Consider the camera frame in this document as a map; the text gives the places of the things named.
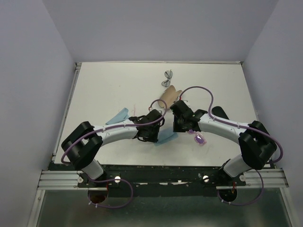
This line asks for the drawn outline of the marbled glasses case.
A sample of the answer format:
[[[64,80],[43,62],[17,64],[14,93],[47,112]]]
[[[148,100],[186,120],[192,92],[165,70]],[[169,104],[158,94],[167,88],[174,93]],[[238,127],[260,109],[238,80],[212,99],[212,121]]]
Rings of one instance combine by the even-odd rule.
[[[173,85],[170,85],[166,88],[159,99],[163,100],[167,104],[167,109],[170,109],[170,107],[178,100],[181,93],[182,90],[176,90]]]

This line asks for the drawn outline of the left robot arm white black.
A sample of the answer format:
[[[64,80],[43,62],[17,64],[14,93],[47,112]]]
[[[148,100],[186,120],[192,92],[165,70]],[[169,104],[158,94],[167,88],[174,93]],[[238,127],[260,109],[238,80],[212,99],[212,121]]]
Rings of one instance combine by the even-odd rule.
[[[99,187],[105,181],[105,170],[95,159],[101,147],[120,140],[157,142],[160,127],[164,123],[163,115],[156,109],[147,115],[132,116],[102,127],[95,127],[88,121],[82,122],[62,142],[62,162],[67,157],[75,170],[83,171],[89,177],[89,182]]]

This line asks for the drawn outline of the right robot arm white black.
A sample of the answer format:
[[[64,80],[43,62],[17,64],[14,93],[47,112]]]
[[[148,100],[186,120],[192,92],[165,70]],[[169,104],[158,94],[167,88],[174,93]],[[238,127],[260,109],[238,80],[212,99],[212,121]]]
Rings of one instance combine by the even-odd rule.
[[[226,161],[218,173],[218,181],[223,185],[229,185],[236,176],[247,170],[261,170],[277,149],[261,122],[241,125],[221,117],[211,117],[204,110],[193,112],[182,100],[170,109],[174,115],[174,132],[208,132],[239,145],[241,153]]]

